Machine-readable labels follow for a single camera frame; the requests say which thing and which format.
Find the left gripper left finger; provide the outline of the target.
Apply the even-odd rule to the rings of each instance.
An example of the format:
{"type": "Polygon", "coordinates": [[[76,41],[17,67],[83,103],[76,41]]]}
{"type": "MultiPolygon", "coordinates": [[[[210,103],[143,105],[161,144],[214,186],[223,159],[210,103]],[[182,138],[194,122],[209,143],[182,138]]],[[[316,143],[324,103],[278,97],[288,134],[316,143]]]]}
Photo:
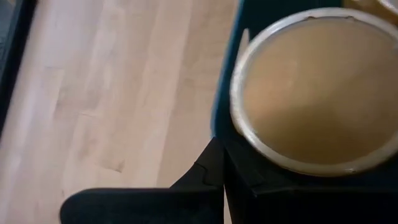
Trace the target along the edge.
{"type": "Polygon", "coordinates": [[[61,224],[223,224],[224,148],[213,138],[169,188],[97,188],[63,202],[61,224]]]}

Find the blue-grey plastic handled bin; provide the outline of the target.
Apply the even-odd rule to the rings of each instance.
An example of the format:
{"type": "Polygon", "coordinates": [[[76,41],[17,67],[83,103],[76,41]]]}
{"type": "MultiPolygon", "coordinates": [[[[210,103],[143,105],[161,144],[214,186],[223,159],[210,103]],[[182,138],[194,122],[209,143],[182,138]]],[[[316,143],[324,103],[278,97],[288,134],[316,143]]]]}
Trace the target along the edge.
{"type": "Polygon", "coordinates": [[[224,56],[213,106],[211,130],[226,148],[226,173],[250,187],[377,187],[398,189],[398,156],[357,175],[337,178],[297,174],[268,161],[235,130],[229,112],[229,89],[244,30],[253,39],[263,29],[293,13],[318,7],[340,7],[341,0],[241,0],[224,56]]]}

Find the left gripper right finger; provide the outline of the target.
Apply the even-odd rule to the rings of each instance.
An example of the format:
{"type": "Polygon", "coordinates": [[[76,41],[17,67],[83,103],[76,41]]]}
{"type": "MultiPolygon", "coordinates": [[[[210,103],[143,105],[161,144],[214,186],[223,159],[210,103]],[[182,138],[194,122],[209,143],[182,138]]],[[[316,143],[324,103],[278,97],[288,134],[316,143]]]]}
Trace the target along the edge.
{"type": "Polygon", "coordinates": [[[233,224],[398,224],[398,156],[362,174],[297,174],[249,146],[226,148],[233,224]]]}

